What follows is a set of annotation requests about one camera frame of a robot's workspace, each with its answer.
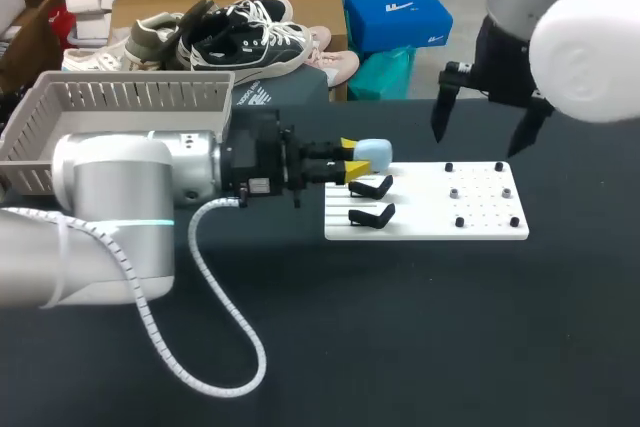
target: red object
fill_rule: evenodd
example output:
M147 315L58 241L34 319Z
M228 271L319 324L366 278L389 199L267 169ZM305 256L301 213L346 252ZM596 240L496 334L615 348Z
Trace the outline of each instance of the red object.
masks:
M49 25L60 39L62 50L71 49L74 46L69 44L67 37L76 23L76 16L67 12L64 6L56 7L49 12Z

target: white pegboard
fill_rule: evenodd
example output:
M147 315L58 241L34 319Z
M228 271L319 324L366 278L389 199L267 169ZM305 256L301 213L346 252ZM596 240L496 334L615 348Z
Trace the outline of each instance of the white pegboard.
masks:
M524 216L511 167L503 162L393 163L385 175L360 182L378 186L388 174L393 186L380 201L351 196L347 186L325 188L325 237L328 240L525 240L529 226ZM458 198L451 197L457 189ZM511 195L503 197L504 189ZM396 214L382 230L352 226L349 210L379 215L389 204ZM464 219L456 227L456 219ZM517 217L519 225L511 226Z

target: black peg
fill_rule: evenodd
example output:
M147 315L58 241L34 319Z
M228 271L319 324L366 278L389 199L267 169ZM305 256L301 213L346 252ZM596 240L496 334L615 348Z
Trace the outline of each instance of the black peg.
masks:
M384 212L380 215L373 215L367 212L363 212L361 210L350 210L349 211L349 221L351 224L360 225L362 227L371 227L377 230L384 229L391 218L396 213L395 204L387 205L387 208L384 209Z
M349 182L349 192L373 200L382 200L393 185L393 175L387 175L378 187L362 182Z

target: gray plastic basket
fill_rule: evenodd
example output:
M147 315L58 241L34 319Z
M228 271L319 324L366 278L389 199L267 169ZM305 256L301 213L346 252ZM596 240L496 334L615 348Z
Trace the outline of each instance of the gray plastic basket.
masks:
M71 133L211 130L223 141L232 72L45 72L0 136L0 194L52 195L51 158Z

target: black table surface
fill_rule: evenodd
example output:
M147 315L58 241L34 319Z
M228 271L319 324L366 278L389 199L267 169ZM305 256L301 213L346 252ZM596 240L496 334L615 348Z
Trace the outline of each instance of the black table surface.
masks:
M383 137L397 161L504 159L521 116L460 101L287 110L315 140ZM0 425L637 426L640 124L556 114L511 165L524 242L332 243L323 192L210 214L200 242L261 336L267 376L219 400L166 369L135 307L0 312ZM235 386L251 345L208 291L177 217L176 283L152 310L183 365Z

